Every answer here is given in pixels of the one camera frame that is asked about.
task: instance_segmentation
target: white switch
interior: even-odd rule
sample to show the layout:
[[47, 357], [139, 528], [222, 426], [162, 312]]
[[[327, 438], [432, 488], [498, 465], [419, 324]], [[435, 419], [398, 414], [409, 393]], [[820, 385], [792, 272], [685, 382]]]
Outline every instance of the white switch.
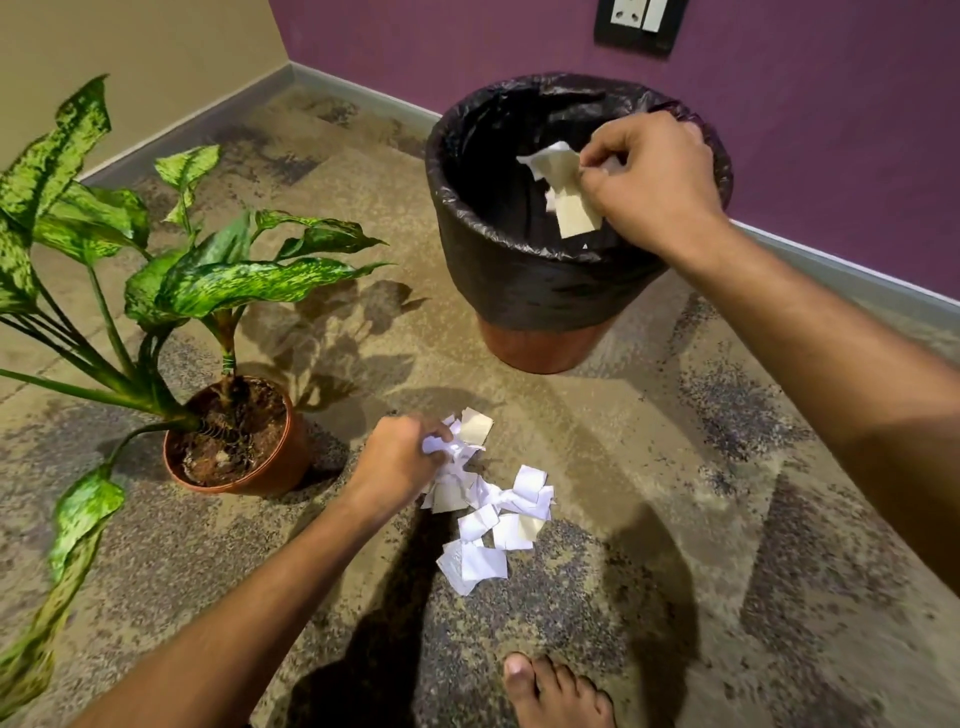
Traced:
[[647, 16], [643, 18], [643, 30], [656, 33], [660, 30], [663, 21], [663, 11], [666, 10], [666, 0], [650, 0]]
[[628, 28], [639, 28], [643, 20], [643, 11], [646, 10], [647, 0], [613, 0], [613, 12], [610, 16], [610, 22], [616, 25], [625, 25]]

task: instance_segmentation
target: purple wall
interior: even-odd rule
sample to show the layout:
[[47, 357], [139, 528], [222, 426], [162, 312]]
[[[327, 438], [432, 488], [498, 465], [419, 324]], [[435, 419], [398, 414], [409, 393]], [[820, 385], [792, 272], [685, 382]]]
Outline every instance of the purple wall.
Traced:
[[271, 2], [292, 60], [436, 111], [548, 70], [678, 96], [733, 217], [960, 299], [960, 3], [690, 0], [657, 61], [593, 44], [597, 0]]

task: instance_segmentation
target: wall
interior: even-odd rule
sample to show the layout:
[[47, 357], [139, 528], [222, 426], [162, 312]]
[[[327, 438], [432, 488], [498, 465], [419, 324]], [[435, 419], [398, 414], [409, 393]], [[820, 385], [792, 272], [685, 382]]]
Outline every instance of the wall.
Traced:
[[595, 46], [597, 0], [272, 5], [292, 60], [428, 109], [547, 70], [679, 96], [732, 153], [733, 217], [960, 299], [960, 3], [690, 0], [668, 61]]
[[0, 168], [109, 73], [110, 158], [286, 62], [267, 0], [4, 0]]

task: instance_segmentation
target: power socket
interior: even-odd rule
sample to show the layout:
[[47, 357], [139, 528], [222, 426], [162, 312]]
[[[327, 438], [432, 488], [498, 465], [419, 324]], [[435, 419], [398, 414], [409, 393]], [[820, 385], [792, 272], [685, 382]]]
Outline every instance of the power socket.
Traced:
[[687, 0], [600, 0], [593, 38], [598, 43], [669, 55]]

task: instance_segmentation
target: baseboard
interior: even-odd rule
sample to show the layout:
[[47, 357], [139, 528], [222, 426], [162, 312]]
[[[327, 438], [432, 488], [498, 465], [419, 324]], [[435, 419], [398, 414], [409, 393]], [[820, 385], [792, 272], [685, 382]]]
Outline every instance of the baseboard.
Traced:
[[[350, 101], [373, 113], [392, 117], [423, 134], [429, 133], [441, 116], [389, 94], [291, 62], [229, 97], [200, 109], [134, 149], [108, 160], [87, 173], [84, 180], [102, 186], [129, 185], [152, 169], [155, 158], [203, 143], [217, 129], [291, 84]], [[747, 223], [734, 222], [783, 260], [846, 298], [960, 333], [960, 302], [954, 299]]]
[[210, 135], [276, 96], [294, 83], [290, 63], [254, 79], [237, 91], [170, 125], [119, 155], [84, 172], [81, 179], [100, 187], [130, 186], [154, 169], [154, 160], [208, 143]]

